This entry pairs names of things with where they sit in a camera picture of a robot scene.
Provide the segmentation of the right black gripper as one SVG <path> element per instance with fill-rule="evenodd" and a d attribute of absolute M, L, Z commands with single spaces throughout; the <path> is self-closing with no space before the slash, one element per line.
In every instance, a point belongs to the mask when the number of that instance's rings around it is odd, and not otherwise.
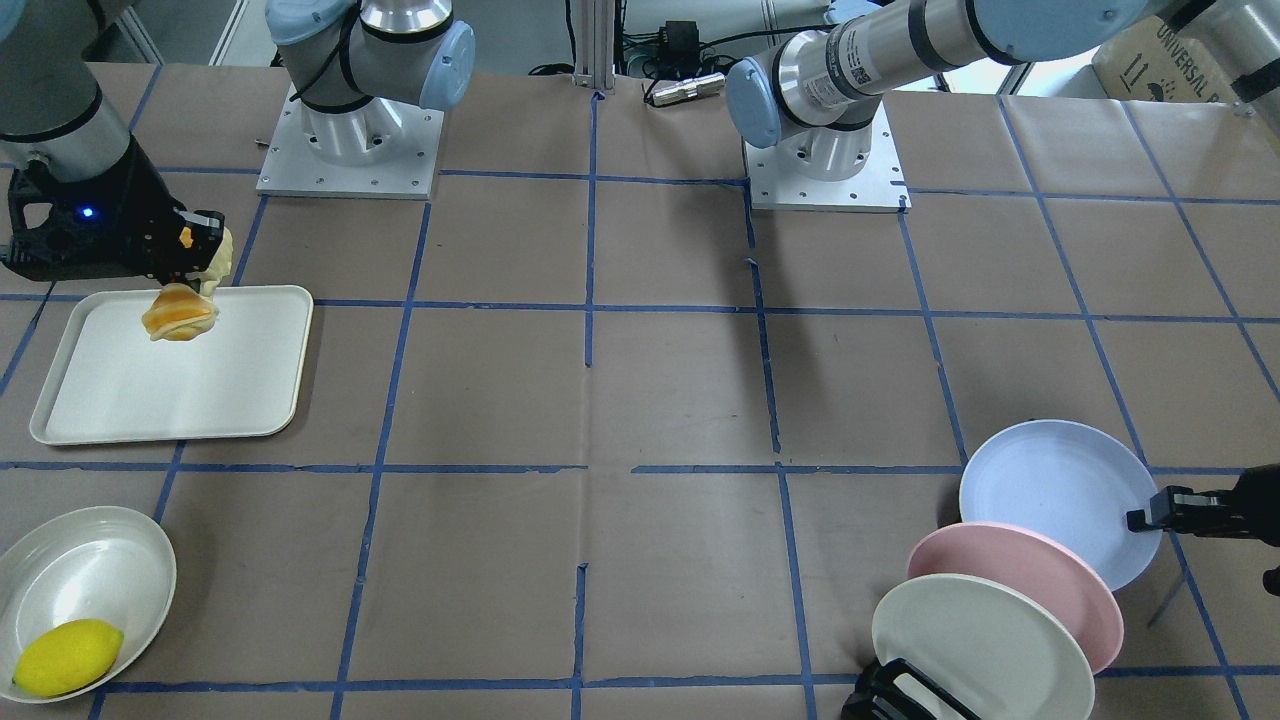
<path fill-rule="evenodd" d="M 32 151 L 6 192 L 12 236 L 3 265 L 37 282 L 150 277 L 161 284 L 223 281 L 220 211 L 186 211 L 134 140 L 104 172 L 64 181 L 52 155 Z"/>

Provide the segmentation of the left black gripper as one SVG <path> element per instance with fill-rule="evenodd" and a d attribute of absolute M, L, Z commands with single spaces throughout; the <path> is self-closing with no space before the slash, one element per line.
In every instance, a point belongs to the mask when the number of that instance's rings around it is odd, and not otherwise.
<path fill-rule="evenodd" d="M 1228 489 L 1194 492 L 1169 486 L 1146 509 L 1126 512 L 1132 533 L 1161 530 L 1188 536 L 1245 536 L 1279 546 L 1279 464 L 1245 469 L 1235 486 L 1235 510 Z M 1263 589 L 1280 596 L 1280 568 L 1262 574 Z"/>

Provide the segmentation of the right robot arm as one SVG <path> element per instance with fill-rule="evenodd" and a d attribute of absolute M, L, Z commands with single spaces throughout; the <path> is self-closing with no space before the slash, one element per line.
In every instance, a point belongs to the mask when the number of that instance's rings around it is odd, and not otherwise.
<path fill-rule="evenodd" d="M 177 200 L 84 61 L 127 1 L 5 1 L 3 265 L 35 282 L 147 277 L 210 296 L 233 243 L 219 211 Z"/>

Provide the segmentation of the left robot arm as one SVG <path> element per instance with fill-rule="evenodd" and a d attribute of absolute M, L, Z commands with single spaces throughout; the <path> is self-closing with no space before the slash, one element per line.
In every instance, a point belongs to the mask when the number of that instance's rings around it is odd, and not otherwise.
<path fill-rule="evenodd" d="M 1277 127 L 1275 1 L 892 1 L 733 64 L 730 115 L 762 150 L 810 132 L 863 135 L 891 90 L 982 59 L 1073 56 L 1151 15 L 1203 44 L 1236 100 Z"/>

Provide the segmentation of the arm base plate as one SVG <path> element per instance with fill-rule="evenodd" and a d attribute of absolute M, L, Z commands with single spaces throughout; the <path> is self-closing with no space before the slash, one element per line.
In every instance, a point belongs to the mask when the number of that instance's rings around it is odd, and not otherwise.
<path fill-rule="evenodd" d="M 769 149 L 745 142 L 742 155 L 756 210 L 905 213 L 913 206 L 884 104 L 861 129 L 806 129 Z"/>
<path fill-rule="evenodd" d="M 428 201 L 445 111 L 374 99 L 346 114 L 288 97 L 256 190 L 265 196 Z"/>

